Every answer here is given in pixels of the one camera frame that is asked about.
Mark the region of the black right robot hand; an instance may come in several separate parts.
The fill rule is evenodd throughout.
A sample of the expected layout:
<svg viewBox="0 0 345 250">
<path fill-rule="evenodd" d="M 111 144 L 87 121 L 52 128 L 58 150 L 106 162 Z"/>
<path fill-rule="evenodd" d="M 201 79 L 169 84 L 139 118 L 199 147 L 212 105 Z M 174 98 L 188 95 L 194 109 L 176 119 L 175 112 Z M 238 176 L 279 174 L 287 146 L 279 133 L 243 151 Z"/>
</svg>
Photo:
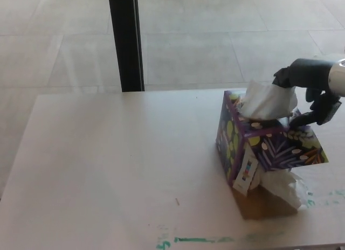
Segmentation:
<svg viewBox="0 0 345 250">
<path fill-rule="evenodd" d="M 306 101 L 312 104 L 310 111 L 291 120 L 291 128 L 311 123 L 323 125 L 333 118 L 341 106 L 340 98 L 344 97 L 344 59 L 299 58 L 277 71 L 273 84 L 282 88 L 306 89 Z"/>
</svg>

